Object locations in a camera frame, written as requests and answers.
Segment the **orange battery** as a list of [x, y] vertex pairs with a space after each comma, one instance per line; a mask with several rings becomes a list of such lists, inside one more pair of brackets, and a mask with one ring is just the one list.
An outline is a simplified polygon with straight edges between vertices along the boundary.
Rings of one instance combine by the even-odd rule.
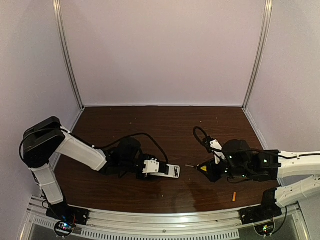
[[237, 197], [237, 193], [234, 192], [233, 195], [232, 195], [232, 202], [235, 202], [235, 201], [236, 201], [236, 197]]

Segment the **white remote control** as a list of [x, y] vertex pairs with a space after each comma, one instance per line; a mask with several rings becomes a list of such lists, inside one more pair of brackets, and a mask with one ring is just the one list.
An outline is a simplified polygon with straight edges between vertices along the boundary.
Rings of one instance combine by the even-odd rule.
[[171, 179], [178, 179], [181, 174], [181, 168], [179, 165], [167, 164], [165, 162], [161, 162], [159, 164], [159, 169], [157, 172], [150, 173], [151, 176], [156, 177], [164, 177]]

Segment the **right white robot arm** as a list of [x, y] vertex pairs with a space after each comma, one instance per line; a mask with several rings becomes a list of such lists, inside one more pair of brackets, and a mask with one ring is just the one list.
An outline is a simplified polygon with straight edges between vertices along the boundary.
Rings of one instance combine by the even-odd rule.
[[206, 137], [201, 145], [213, 154], [213, 159], [193, 166], [210, 182], [221, 178], [267, 182], [293, 176], [305, 179], [287, 186], [266, 190], [261, 210], [282, 209], [292, 203], [313, 197], [320, 192], [320, 153], [259, 150], [250, 148], [245, 140], [233, 139], [220, 145]]

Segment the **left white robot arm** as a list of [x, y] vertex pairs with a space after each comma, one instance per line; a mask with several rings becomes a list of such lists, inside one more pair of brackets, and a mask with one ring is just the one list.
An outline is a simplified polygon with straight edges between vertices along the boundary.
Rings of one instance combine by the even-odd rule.
[[26, 130], [19, 145], [19, 156], [31, 171], [48, 202], [48, 208], [59, 219], [72, 214], [66, 197], [50, 166], [53, 154], [69, 157], [104, 176], [126, 173], [138, 179], [160, 172], [161, 163], [155, 156], [144, 154], [134, 136], [117, 141], [118, 146], [103, 150], [82, 141], [52, 116]]

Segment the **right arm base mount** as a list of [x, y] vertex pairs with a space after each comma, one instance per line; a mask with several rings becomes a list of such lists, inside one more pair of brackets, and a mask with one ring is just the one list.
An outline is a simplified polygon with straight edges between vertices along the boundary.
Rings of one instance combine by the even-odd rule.
[[255, 232], [261, 237], [269, 237], [275, 234], [275, 217], [283, 214], [277, 205], [257, 205], [239, 210], [239, 216], [243, 225], [253, 224]]

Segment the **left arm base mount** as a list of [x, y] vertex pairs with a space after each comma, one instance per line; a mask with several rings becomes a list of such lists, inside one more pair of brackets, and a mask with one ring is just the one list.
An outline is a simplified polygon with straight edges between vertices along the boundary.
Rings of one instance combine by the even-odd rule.
[[54, 212], [48, 207], [45, 215], [58, 220], [53, 226], [53, 230], [58, 237], [66, 238], [71, 234], [81, 233], [81, 226], [86, 226], [90, 211], [85, 208], [69, 206], [65, 213]]

